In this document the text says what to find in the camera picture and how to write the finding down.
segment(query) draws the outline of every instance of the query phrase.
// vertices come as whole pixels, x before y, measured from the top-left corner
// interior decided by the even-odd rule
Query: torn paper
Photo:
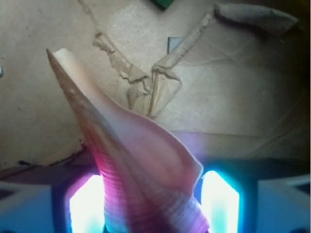
[[[202,30],[211,22],[212,17],[211,12],[206,13],[200,23],[172,52],[154,64],[152,68],[154,88],[149,108],[150,117],[158,116],[182,87],[182,82],[172,72],[172,68],[192,48],[200,37]]]
[[[216,4],[215,14],[234,22],[260,27],[274,35],[282,35],[299,23],[299,19],[290,14],[258,5]]]

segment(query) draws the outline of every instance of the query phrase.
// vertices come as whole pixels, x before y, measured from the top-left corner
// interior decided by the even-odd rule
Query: conch shell
[[[114,102],[71,52],[47,54],[104,178],[108,231],[207,232],[193,197],[203,167],[185,146]]]

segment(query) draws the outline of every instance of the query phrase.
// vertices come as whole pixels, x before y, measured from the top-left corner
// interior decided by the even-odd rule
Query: led light
[[[72,233],[102,233],[104,229],[104,183],[99,175],[88,181],[69,201]]]
[[[237,233],[240,194],[216,171],[204,175],[202,211],[209,220],[211,233]]]

